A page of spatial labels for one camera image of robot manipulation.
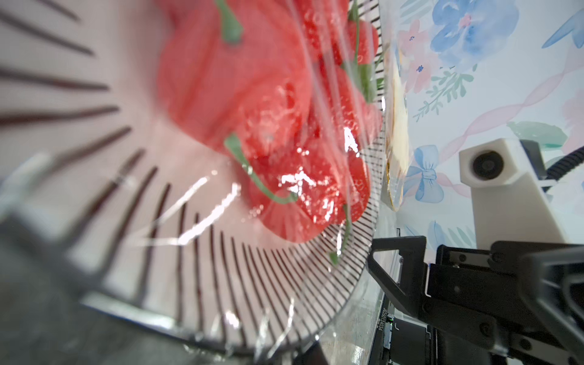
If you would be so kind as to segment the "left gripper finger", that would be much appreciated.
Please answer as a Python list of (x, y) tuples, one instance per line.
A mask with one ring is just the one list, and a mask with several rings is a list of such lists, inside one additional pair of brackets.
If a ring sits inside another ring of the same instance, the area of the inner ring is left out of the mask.
[(1, 178), (1, 232), (77, 290), (104, 292), (71, 251), (105, 244), (105, 154), (3, 150)]

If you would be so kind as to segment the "dark blue yellow-rimmed plate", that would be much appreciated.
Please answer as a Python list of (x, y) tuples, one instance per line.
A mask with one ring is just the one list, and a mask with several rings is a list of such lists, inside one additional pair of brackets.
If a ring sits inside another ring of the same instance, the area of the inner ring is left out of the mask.
[(405, 182), (411, 164), (408, 108), (398, 47), (384, 53), (384, 112), (386, 122), (385, 203), (397, 212), (404, 200)]

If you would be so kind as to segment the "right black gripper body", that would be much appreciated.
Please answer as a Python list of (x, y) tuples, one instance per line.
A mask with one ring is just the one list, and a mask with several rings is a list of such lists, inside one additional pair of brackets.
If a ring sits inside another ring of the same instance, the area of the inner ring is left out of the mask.
[(568, 244), (499, 241), (489, 250), (440, 246), (427, 264), (429, 319), (392, 320), (396, 364), (581, 364), (522, 301), (519, 260)]

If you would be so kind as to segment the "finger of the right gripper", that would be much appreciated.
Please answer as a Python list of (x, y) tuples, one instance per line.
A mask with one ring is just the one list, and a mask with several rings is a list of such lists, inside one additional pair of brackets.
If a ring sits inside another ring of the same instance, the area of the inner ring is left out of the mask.
[[(373, 240), (367, 257), (367, 270), (394, 307), (415, 319), (429, 319), (430, 307), (425, 294), (427, 264), (424, 261), (427, 238), (424, 236), (378, 238)], [(403, 258), (399, 280), (375, 260), (379, 252), (395, 252)]]
[(582, 360), (583, 247), (524, 255), (518, 279), (525, 305), (574, 360)]

